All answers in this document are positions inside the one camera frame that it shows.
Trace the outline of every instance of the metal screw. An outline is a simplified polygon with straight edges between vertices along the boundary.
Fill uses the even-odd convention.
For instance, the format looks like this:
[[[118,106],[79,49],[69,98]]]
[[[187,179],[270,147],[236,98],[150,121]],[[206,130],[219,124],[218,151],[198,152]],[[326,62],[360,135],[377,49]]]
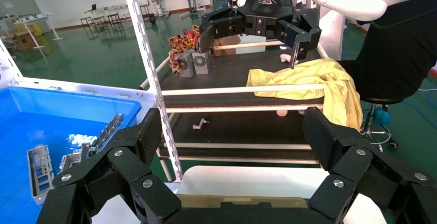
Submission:
[[[334,185],[337,186],[338,188],[343,188],[344,187],[344,183],[341,180],[334,180]]]
[[[422,181],[427,181],[428,180],[428,178],[425,175],[421,174],[421,173],[415,173],[414,176],[416,178],[422,180]]]
[[[121,156],[123,154],[123,151],[121,150],[117,150],[116,152],[114,152],[115,156]]]
[[[61,181],[68,181],[71,178],[71,174],[66,174],[64,176],[62,176]]]
[[[152,180],[146,180],[143,182],[144,188],[149,188],[153,184]]]
[[[361,155],[361,156],[365,156],[366,152],[362,149],[357,149],[357,154]]]

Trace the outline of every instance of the blue plastic bin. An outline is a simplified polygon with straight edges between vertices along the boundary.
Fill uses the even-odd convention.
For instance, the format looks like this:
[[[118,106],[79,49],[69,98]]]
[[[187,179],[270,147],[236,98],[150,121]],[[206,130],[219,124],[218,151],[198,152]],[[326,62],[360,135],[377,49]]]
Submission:
[[[41,206],[30,195],[26,151],[48,145],[53,173],[62,156],[80,149],[72,134],[97,136],[117,113],[119,129],[136,125],[137,101],[11,87],[0,90],[0,223],[35,223]]]

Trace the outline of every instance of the yellow towel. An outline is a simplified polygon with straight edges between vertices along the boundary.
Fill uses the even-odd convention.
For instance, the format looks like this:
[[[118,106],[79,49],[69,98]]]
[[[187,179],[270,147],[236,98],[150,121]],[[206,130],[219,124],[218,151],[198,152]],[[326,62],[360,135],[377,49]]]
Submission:
[[[350,75],[331,58],[301,63],[293,70],[286,68],[276,73],[250,70],[247,78],[248,87],[310,83],[322,83],[324,89],[256,92],[255,95],[284,99],[315,99],[325,96],[323,114],[329,121],[360,130],[363,121],[360,95]]]

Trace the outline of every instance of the perforated metal upright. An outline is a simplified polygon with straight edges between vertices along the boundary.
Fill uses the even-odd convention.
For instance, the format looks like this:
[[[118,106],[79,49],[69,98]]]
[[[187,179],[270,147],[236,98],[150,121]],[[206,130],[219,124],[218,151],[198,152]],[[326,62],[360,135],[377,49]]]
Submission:
[[[137,36],[138,47],[140,48],[141,57],[143,59],[144,67],[146,68],[147,79],[149,80],[150,88],[147,90],[156,96],[156,107],[159,108],[161,114],[162,133],[164,135],[165,143],[169,150],[170,160],[176,176],[176,182],[182,179],[182,167],[180,165],[179,156],[176,150],[175,141],[173,139],[172,129],[165,110],[164,99],[161,93],[161,86],[158,80],[155,63],[153,61],[152,51],[150,50],[149,39],[144,27],[143,15],[141,13],[140,4],[138,0],[126,0],[129,8],[130,17],[132,19],[135,35]]]

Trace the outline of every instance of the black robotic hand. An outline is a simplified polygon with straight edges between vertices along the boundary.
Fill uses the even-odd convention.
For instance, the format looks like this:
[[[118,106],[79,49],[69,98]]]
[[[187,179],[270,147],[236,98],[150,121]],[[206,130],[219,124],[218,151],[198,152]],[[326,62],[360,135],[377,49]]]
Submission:
[[[233,10],[223,8],[202,17],[198,51],[209,50],[214,39],[245,33],[276,38],[293,48],[290,68],[296,60],[317,48],[322,30],[312,19],[313,10],[296,10],[297,0],[246,0]]]

